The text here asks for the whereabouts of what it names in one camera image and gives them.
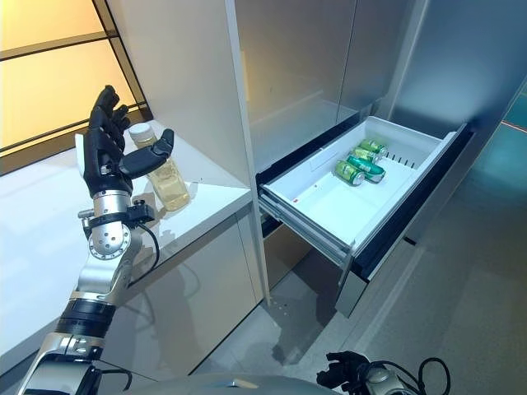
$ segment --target white bottle cap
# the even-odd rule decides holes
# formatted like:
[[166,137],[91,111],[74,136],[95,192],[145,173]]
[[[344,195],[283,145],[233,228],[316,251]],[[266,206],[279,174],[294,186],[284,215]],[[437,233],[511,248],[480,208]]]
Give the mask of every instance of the white bottle cap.
[[132,140],[135,142],[144,142],[145,140],[154,137],[152,126],[146,122],[132,125],[128,132],[130,133]]

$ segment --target freezer drawer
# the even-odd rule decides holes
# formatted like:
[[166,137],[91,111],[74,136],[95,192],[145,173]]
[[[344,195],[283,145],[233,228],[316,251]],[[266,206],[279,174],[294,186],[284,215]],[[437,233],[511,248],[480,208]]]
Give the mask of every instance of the freezer drawer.
[[[333,173],[365,138],[389,150],[378,184],[352,187]],[[463,125],[439,139],[368,117],[293,168],[259,185],[263,210],[343,269],[368,282],[469,139]]]

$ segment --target soda can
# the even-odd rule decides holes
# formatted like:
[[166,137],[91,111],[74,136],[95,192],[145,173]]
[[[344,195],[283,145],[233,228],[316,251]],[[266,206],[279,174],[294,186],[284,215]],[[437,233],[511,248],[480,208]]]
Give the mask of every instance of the soda can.
[[388,155],[388,150],[386,149],[386,146],[383,146],[382,144],[376,142],[375,140],[362,140],[359,144],[360,148],[364,148],[365,150],[375,152],[376,154],[379,154],[380,156],[386,156]]
[[349,153],[349,155],[368,160],[371,163],[377,163],[380,160],[379,154],[376,154],[375,152],[369,151],[365,148],[360,148],[359,146],[354,148],[353,151]]
[[350,165],[345,160],[339,160],[337,162],[335,174],[351,185],[360,185],[365,178],[363,171]]
[[352,166],[355,166],[360,171],[363,171],[366,179],[372,183],[379,183],[385,177],[385,170],[368,160],[356,158],[355,156],[350,155],[347,157],[346,162]]

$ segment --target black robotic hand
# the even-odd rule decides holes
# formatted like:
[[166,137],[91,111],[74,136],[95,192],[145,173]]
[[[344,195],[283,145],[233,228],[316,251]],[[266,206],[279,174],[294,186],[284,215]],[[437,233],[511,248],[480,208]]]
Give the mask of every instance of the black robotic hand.
[[336,388],[342,384],[342,390],[350,394],[368,394],[364,388],[361,374],[369,365],[368,359],[356,352],[330,352],[326,355],[329,364],[328,371],[316,375],[316,382],[326,388]]
[[166,129],[161,139],[152,146],[125,156],[123,133],[130,121],[126,118],[126,105],[114,110],[118,102],[115,89],[106,86],[93,106],[88,131],[83,138],[82,177],[92,197],[111,189],[131,195],[132,179],[148,174],[165,163],[174,145],[174,132]]

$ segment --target refrigerator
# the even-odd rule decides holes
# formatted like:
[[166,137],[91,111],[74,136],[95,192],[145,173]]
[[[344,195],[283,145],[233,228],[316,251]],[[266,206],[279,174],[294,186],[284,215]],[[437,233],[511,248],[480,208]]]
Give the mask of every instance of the refrigerator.
[[[527,3],[237,0],[259,206],[342,269],[349,315],[391,249],[417,244],[527,75]],[[388,147],[378,184],[337,160]]]

